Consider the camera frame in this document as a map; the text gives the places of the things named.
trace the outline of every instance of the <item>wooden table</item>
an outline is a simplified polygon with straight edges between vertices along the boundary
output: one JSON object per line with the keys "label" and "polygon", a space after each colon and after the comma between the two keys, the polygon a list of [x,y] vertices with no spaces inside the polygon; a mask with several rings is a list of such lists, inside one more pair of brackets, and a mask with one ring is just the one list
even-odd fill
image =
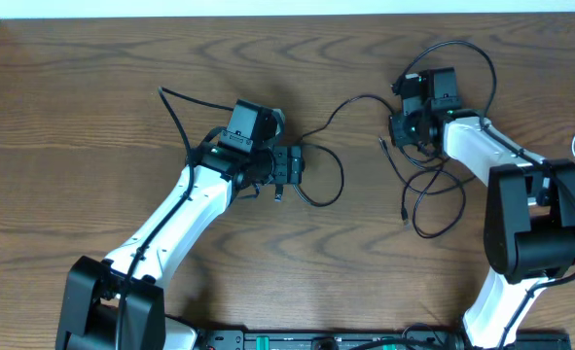
{"label": "wooden table", "polygon": [[[469,40],[494,60],[497,128],[548,158],[571,157],[575,15],[3,21],[0,348],[52,347],[71,264],[118,247],[174,186],[185,153],[157,86],[281,108],[294,141],[359,93],[399,107],[389,83],[421,50],[447,39]],[[415,69],[444,66],[455,66],[465,104],[482,108],[490,89],[482,59],[447,48]],[[173,104],[194,143],[230,117]],[[177,271],[166,311],[200,326],[249,329],[452,325],[488,270],[485,186],[467,186],[455,229],[417,237],[400,220],[402,186],[377,142],[388,137],[386,117],[379,103],[359,101],[311,137],[345,166],[335,205],[310,207],[292,189],[274,203],[266,188],[212,223]],[[305,189],[331,197],[336,166],[305,156]],[[405,174],[414,172],[393,156]],[[458,164],[450,169],[466,174]],[[449,222],[459,198],[426,199],[423,227]],[[575,283],[542,295],[522,327],[566,330],[575,347]]]}

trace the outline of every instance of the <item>white wall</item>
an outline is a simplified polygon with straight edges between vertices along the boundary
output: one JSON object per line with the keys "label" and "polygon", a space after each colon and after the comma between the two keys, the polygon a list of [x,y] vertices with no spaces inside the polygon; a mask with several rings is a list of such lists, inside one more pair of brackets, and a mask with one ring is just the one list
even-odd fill
{"label": "white wall", "polygon": [[522,12],[575,12],[575,0],[0,0],[0,19]]}

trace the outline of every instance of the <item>cable connector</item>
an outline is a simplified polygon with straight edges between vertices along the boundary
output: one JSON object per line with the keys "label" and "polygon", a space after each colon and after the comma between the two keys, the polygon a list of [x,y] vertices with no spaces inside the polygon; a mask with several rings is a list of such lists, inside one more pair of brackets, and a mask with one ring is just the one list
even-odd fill
{"label": "cable connector", "polygon": [[274,201],[279,202],[283,200],[283,186],[276,185],[276,191],[274,192]]}
{"label": "cable connector", "polygon": [[377,138],[377,141],[380,143],[380,146],[382,147],[383,150],[385,150],[388,153],[388,146],[386,146],[386,141],[384,141],[384,139],[382,138],[382,136],[379,136]]}
{"label": "cable connector", "polygon": [[401,75],[397,78],[395,83],[391,84],[391,91],[393,91],[394,95],[399,95],[402,92],[402,83],[404,82],[404,75]]}
{"label": "cable connector", "polygon": [[405,227],[409,224],[408,210],[406,210],[405,206],[402,206],[402,221],[404,222]]}

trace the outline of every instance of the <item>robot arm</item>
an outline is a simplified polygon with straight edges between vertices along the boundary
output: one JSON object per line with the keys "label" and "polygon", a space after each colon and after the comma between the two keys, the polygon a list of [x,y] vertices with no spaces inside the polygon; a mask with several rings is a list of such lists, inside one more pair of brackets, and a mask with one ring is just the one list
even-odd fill
{"label": "robot arm", "polygon": [[[138,232],[105,257],[106,261],[111,262],[110,267],[115,273],[122,275],[127,273],[138,247],[177,204],[188,187],[189,167],[188,165],[183,169],[174,190]],[[202,165],[196,166],[194,171],[196,180],[188,200],[174,212],[153,238],[144,253],[144,259],[135,268],[132,278],[136,280],[151,278],[156,286],[167,290],[174,271],[200,234],[218,215],[227,210],[231,203],[232,181],[224,179],[220,172]]]}
{"label": "robot arm", "polygon": [[[484,243],[490,271],[463,316],[466,335],[471,346],[484,349],[497,347],[504,334],[504,345],[513,343],[544,288],[532,290],[528,301],[527,291],[575,264],[575,165],[522,150],[478,112],[462,109],[453,68],[410,74],[401,83],[403,110],[389,124],[393,145],[414,145],[424,153],[434,148],[432,153],[460,161],[488,187]],[[512,150],[522,150],[523,157]],[[536,164],[548,165],[549,175],[573,198]],[[549,214],[531,216],[535,205],[550,207]]]}
{"label": "robot arm", "polygon": [[[189,156],[188,165],[166,200],[149,220],[102,262],[81,257],[69,271],[56,349],[113,349],[115,329],[126,349],[191,349],[196,331],[164,316],[163,295],[170,280],[202,231],[249,186],[283,185],[302,181],[300,146],[276,146],[283,134],[284,116],[239,100],[226,128],[215,128]],[[220,135],[217,144],[211,139]],[[190,167],[194,183],[190,187]],[[147,239],[142,256],[138,248]],[[101,304],[125,292],[125,308]]]}

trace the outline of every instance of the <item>wood grain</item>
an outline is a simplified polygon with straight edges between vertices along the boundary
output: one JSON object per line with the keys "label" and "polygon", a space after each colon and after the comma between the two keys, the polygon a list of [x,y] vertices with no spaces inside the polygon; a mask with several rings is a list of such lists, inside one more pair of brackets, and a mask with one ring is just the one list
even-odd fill
{"label": "wood grain", "polygon": [[[241,97],[281,108],[293,141],[353,95],[378,93],[397,106],[389,83],[422,49],[452,38],[470,40],[494,60],[499,89],[490,116],[497,128],[546,157],[569,158],[575,15],[1,23],[0,348],[52,347],[71,264],[81,255],[102,258],[170,192],[185,153],[157,86],[221,104]],[[458,71],[466,104],[481,107],[490,80],[475,54],[444,49],[415,69],[447,65]],[[195,142],[230,117],[173,104]],[[249,329],[451,326],[487,273],[485,187],[467,186],[455,229],[418,238],[399,218],[401,183],[377,144],[385,130],[386,112],[375,101],[340,112],[311,138],[343,161],[340,201],[316,209],[288,189],[274,203],[265,189],[255,201],[237,202],[177,271],[166,311],[199,325]],[[332,161],[305,157],[305,189],[332,196]],[[458,164],[451,169],[466,174]],[[429,198],[419,220],[440,228],[458,205],[458,193]],[[575,283],[546,292],[522,326],[564,329],[575,347]]]}

